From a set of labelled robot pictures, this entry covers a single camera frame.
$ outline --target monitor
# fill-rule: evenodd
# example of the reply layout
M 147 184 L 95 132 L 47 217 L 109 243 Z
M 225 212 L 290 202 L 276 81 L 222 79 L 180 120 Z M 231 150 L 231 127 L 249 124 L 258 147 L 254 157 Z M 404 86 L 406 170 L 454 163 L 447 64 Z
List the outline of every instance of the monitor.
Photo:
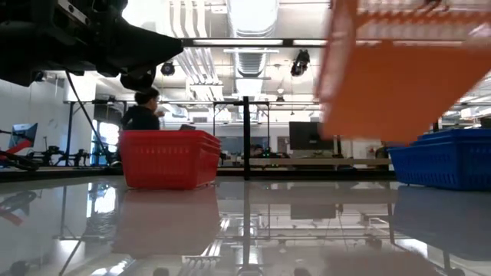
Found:
M 179 128 L 179 130 L 196 130 L 196 127 L 195 126 L 186 125 L 186 124 L 182 124 L 181 127 Z
M 320 126 L 318 122 L 290 122 L 290 150 L 333 150 L 334 140 L 323 140 Z
M 17 146 L 19 143 L 26 141 L 28 138 L 32 145 L 34 146 L 34 141 L 36 138 L 36 133 L 38 132 L 38 123 L 30 124 L 16 124 L 12 126 L 12 134 L 10 136 L 10 141 L 8 143 L 9 148 Z

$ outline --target black camera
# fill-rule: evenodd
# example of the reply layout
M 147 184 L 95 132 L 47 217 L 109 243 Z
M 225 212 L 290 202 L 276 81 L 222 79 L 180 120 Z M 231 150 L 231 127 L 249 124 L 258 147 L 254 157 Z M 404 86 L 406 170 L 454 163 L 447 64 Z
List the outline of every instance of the black camera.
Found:
M 310 55 L 308 54 L 307 50 L 300 50 L 300 52 L 297 55 L 297 58 L 293 61 L 293 66 L 292 70 L 290 71 L 290 74 L 292 74 L 293 77 L 300 77 L 302 76 L 308 68 L 308 64 L 310 63 Z
M 172 61 L 164 62 L 162 64 L 162 68 L 160 68 L 160 73 L 162 73 L 164 76 L 174 75 L 174 73 L 176 73 L 176 68 L 174 67 Z

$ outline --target red basket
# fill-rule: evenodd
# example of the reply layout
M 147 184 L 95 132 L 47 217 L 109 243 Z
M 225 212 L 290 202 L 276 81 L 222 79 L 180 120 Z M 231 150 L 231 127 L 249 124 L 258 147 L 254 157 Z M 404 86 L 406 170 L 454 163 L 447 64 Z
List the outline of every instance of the red basket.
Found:
M 129 187 L 195 189 L 215 180 L 220 143 L 201 130 L 125 131 L 120 153 Z

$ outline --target ceiling duct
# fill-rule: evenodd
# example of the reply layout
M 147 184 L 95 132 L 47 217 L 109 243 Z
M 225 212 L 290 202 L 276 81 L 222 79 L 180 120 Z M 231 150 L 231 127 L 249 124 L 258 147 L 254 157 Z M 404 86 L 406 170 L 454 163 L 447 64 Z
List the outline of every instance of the ceiling duct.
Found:
M 278 20 L 278 0 L 228 0 L 229 27 L 234 38 L 270 38 Z M 237 77 L 261 77 L 268 54 L 248 53 L 246 49 L 234 54 Z M 236 80 L 239 94 L 258 94 L 262 80 Z

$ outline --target reflective floor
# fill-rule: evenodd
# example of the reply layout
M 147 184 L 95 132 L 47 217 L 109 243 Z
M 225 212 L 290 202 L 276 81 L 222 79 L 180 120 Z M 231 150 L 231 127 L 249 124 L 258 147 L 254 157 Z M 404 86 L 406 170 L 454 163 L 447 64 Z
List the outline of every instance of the reflective floor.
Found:
M 6 183 L 0 275 L 491 275 L 490 210 L 395 182 Z

